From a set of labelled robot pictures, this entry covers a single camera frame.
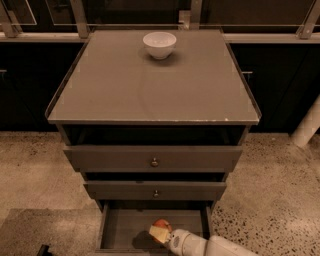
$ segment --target terrazzo floor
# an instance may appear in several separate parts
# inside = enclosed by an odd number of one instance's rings
[[[58,133],[0,132],[0,255],[93,252],[101,213]],[[212,214],[216,235],[259,255],[320,255],[320,136],[249,134]]]

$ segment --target drawer handle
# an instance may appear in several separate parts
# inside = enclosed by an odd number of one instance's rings
[[[150,165],[151,165],[152,167],[158,167],[158,165],[159,165],[158,159],[154,157],[154,158],[152,159]]]
[[[155,191],[153,192],[153,197],[154,197],[154,198],[158,198],[158,197],[159,197],[159,191],[158,191],[158,190],[155,190]]]

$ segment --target open drawer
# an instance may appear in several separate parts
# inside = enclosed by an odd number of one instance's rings
[[[224,182],[87,181],[95,200],[190,200],[216,201],[226,189]]]
[[[148,233],[159,218],[166,219],[173,229],[188,230],[204,238],[212,235],[209,202],[103,201],[103,204],[96,249],[99,255],[168,255],[167,249]]]

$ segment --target gray nightstand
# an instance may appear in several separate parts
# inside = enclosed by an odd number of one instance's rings
[[[161,61],[143,48],[148,32],[94,32],[47,112],[103,210],[101,253],[167,254],[146,234],[159,217],[209,236],[260,118],[219,31],[170,31],[176,49]]]

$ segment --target white bowl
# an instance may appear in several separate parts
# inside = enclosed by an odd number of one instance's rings
[[[173,51],[177,38],[167,32],[153,32],[143,37],[147,52],[155,59],[167,58]]]

